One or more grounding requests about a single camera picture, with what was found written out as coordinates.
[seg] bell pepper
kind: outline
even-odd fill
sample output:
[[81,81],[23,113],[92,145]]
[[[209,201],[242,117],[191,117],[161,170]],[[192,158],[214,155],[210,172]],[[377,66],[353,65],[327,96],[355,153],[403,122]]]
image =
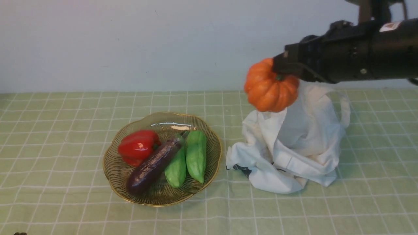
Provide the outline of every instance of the bell pepper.
[[153,130],[140,130],[124,137],[117,151],[124,162],[138,167],[160,145],[157,133]]

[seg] pumpkin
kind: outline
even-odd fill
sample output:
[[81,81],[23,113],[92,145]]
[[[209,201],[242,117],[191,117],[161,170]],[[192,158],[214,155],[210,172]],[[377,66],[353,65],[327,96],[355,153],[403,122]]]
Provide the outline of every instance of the pumpkin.
[[298,98],[299,78],[272,71],[273,59],[252,65],[244,84],[248,102],[259,112],[280,112]]

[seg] pumpkin stem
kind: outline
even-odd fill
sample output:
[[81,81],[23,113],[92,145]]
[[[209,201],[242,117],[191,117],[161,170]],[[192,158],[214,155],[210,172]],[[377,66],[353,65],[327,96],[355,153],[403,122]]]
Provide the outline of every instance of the pumpkin stem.
[[284,80],[284,76],[283,76],[283,75],[281,75],[281,74],[278,74],[278,75],[276,76],[276,80],[283,81],[283,80]]

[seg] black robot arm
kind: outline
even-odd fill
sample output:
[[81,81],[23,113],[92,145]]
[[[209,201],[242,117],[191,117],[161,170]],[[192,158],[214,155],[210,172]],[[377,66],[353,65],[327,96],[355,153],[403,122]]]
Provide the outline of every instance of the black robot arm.
[[[360,6],[359,24],[337,21],[322,36],[285,46],[273,71],[307,82],[408,79],[418,85],[418,18],[404,0],[347,0]],[[406,20],[392,22],[389,6],[402,3]]]

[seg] grid pattern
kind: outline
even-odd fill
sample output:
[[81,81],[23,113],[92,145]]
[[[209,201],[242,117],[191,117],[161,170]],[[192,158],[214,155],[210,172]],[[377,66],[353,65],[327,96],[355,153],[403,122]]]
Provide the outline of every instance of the grid pattern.
[[253,110],[242,91],[0,95],[0,234],[416,234],[418,89],[343,92],[353,112],[331,186],[272,194],[222,160],[205,190],[162,208],[111,191],[101,162],[116,132],[153,112],[188,113],[226,151]]

